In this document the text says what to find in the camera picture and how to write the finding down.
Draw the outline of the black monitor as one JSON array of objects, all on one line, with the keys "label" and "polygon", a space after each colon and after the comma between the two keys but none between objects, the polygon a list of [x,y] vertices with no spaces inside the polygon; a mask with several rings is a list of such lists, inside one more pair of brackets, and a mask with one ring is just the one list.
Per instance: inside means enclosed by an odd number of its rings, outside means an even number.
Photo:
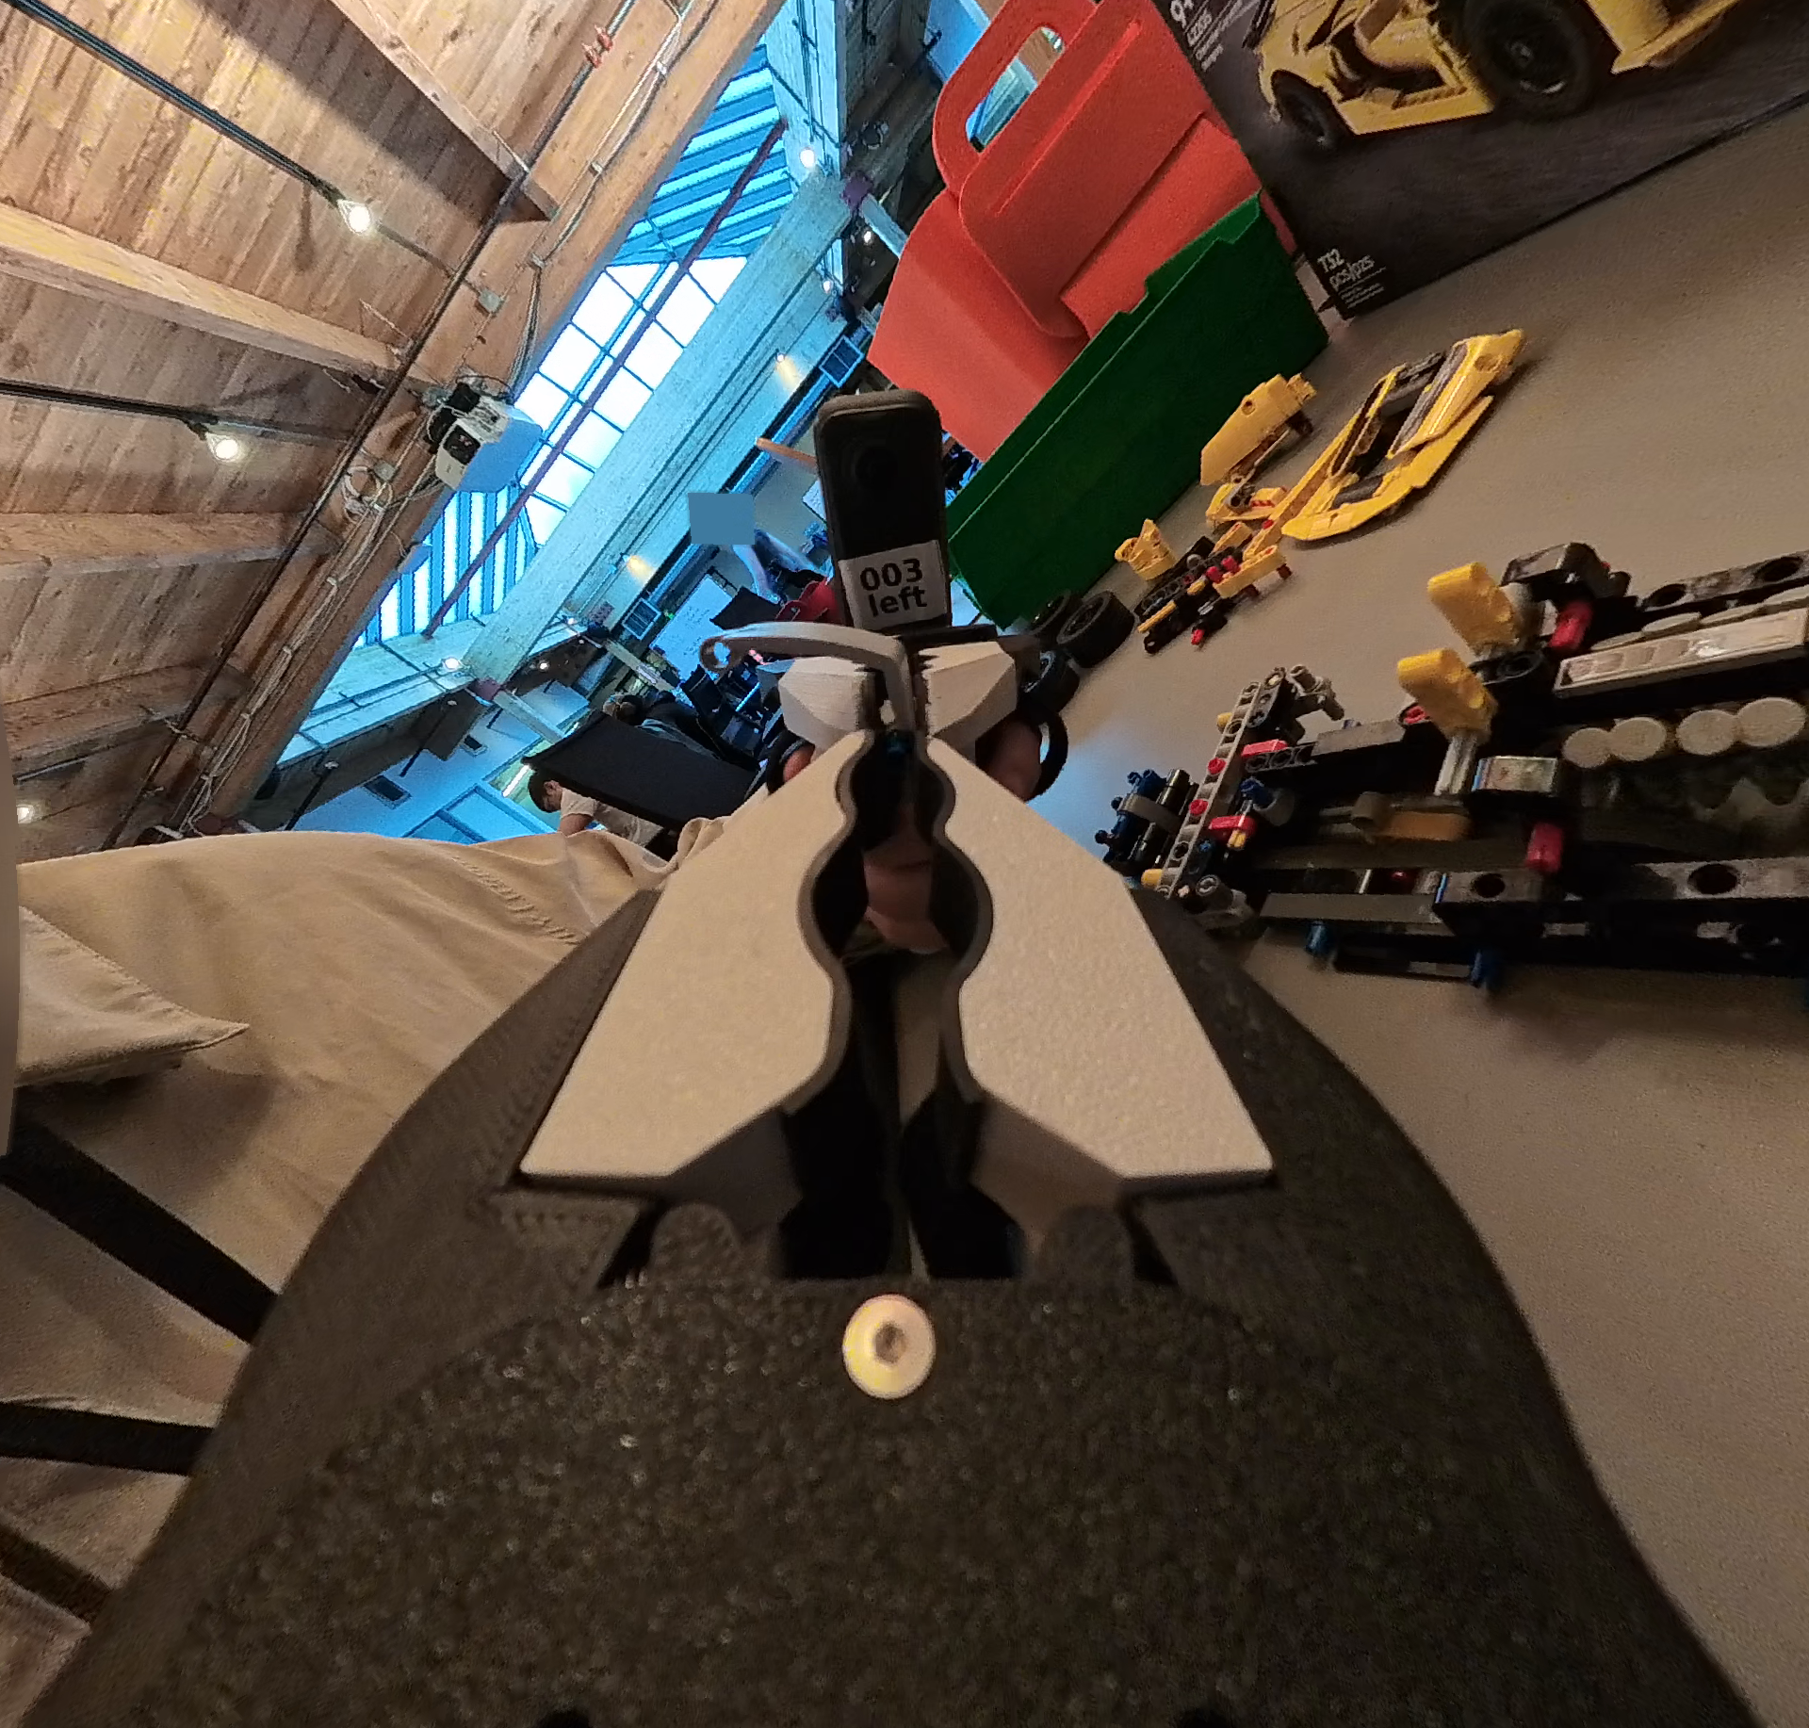
[{"label": "black monitor", "polygon": [[724,761],[685,737],[612,719],[581,724],[528,753],[526,765],[565,789],[672,830],[732,812],[756,785],[751,766]]}]

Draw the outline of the red storage box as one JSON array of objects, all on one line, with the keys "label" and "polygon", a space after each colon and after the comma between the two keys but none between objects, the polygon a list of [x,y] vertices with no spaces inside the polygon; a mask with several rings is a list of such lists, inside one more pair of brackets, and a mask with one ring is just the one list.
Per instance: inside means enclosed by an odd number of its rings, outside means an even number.
[{"label": "red storage box", "polygon": [[1180,250],[1262,197],[1152,0],[1007,0],[941,88],[942,193],[872,366],[975,458]]}]

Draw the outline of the black toy wheel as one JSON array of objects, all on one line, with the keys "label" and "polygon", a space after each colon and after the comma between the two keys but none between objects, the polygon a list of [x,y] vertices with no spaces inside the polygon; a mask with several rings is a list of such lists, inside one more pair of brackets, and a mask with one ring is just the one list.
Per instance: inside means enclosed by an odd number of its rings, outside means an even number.
[{"label": "black toy wheel", "polygon": [[1133,607],[1109,591],[1060,593],[1029,621],[1033,638],[1078,671],[1096,670],[1134,632]]}]

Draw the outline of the yellow toy car roof panel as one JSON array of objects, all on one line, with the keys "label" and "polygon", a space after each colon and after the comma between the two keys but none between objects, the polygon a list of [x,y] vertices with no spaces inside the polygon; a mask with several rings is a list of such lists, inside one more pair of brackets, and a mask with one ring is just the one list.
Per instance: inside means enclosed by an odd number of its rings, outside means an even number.
[{"label": "yellow toy car roof panel", "polygon": [[1391,366],[1280,497],[1280,538],[1344,538],[1415,503],[1482,425],[1523,351],[1523,330],[1499,330]]}]

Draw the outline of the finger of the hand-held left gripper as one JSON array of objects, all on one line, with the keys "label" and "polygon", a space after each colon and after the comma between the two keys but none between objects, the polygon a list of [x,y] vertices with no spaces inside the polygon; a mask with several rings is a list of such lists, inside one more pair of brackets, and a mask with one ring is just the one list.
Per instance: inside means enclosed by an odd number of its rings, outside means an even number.
[{"label": "finger of the hand-held left gripper", "polygon": [[808,747],[885,730],[887,661],[874,655],[794,655],[778,676],[778,712]]},{"label": "finger of the hand-held left gripper", "polygon": [[999,644],[938,644],[914,670],[928,740],[975,747],[1018,708],[1018,664]]}]

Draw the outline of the beige clothing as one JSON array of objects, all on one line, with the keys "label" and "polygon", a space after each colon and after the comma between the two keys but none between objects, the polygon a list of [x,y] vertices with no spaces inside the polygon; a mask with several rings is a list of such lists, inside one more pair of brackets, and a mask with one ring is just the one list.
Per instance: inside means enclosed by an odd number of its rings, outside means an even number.
[{"label": "beige clothing", "polygon": [[[216,835],[17,869],[21,910],[170,1019],[239,1023],[123,1083],[26,1088],[45,1129],[279,1292],[382,1135],[667,857],[598,828]],[[209,1422],[245,1347],[3,1192],[3,1401]],[[17,1726],[182,1496],[3,1460],[3,1724]]]}]

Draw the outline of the brick-built toy car chassis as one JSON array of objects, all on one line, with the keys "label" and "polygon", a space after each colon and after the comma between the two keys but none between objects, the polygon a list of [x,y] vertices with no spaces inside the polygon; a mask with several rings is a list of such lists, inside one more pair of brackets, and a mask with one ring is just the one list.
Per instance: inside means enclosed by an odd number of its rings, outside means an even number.
[{"label": "brick-built toy car chassis", "polygon": [[1806,978],[1806,552],[1638,591],[1589,543],[1444,569],[1380,721],[1278,667],[1096,833],[1214,930],[1494,989],[1519,964]]}]

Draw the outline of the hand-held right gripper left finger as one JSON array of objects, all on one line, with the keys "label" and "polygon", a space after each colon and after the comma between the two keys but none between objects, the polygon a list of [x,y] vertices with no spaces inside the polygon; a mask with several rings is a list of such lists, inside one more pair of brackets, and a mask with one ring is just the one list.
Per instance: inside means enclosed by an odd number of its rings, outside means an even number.
[{"label": "hand-held right gripper left finger", "polygon": [[703,1202],[803,1271],[885,1267],[892,1064],[847,973],[869,761],[887,766],[877,730],[818,749],[663,881],[519,1157],[526,1185]]}]

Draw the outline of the grey desk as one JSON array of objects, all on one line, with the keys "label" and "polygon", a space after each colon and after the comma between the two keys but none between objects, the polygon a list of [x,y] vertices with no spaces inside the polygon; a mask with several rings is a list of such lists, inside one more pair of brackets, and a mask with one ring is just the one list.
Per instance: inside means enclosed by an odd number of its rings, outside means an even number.
[{"label": "grey desk", "polygon": [[[1038,811],[1093,844],[1302,661],[1352,719],[1447,642],[1434,571],[1585,542],[1631,584],[1806,543],[1806,111],[1334,328],[1321,425],[1394,362],[1519,328],[1494,415],[1410,514],[1296,557],[1202,648],[1128,644]],[[1396,1115],[1535,1329],[1644,1560],[1769,1726],[1806,1724],[1806,1002],[1794,983],[1515,973],[1501,993],[1246,964]]]}]

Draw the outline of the grey curved brick panel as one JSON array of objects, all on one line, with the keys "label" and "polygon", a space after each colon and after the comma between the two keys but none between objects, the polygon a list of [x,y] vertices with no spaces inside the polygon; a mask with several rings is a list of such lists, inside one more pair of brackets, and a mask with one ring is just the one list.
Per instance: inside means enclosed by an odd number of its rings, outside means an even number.
[{"label": "grey curved brick panel", "polygon": [[858,632],[827,624],[767,624],[721,632],[700,644],[696,664],[708,671],[722,671],[753,655],[777,661],[805,656],[833,656],[885,676],[893,724],[911,728],[917,712],[917,692],[908,646],[887,633]]}]

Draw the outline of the green storage bin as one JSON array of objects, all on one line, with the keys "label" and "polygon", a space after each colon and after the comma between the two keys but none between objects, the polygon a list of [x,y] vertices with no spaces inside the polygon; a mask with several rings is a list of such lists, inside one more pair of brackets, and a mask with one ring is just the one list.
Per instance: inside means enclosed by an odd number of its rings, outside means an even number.
[{"label": "green storage bin", "polygon": [[1325,325],[1250,197],[1155,270],[949,511],[951,569],[997,626],[1092,587],[1200,478],[1246,394],[1303,371]]}]

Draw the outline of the person's left hand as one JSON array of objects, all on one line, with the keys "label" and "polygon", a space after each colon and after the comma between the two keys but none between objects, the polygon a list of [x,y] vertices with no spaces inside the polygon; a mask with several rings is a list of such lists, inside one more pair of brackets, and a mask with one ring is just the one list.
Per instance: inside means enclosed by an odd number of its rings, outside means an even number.
[{"label": "person's left hand", "polygon": [[[975,765],[1018,799],[1051,785],[1045,752],[1060,766],[1069,737],[1060,721],[1015,711],[975,743]],[[808,888],[808,915],[831,952],[847,956],[856,938],[914,955],[938,952],[949,903],[938,838],[946,792],[923,765],[914,740],[887,730],[847,773],[847,835],[827,855]]]}]

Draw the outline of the dark toy car box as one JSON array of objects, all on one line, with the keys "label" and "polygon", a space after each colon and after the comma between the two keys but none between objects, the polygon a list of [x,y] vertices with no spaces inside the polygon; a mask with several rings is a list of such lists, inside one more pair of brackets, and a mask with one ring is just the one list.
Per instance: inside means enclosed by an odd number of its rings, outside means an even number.
[{"label": "dark toy car box", "polygon": [[1359,316],[1806,102],[1806,0],[1151,0]]}]

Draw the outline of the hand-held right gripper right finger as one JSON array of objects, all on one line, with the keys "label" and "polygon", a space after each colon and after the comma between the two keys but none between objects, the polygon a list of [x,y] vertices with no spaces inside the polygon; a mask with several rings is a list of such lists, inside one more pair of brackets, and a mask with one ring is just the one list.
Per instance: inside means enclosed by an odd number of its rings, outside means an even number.
[{"label": "hand-held right gripper right finger", "polygon": [[904,973],[904,1207],[929,1278],[1074,1210],[1259,1185],[1271,1151],[1119,875],[946,743],[914,756],[942,949]]}]

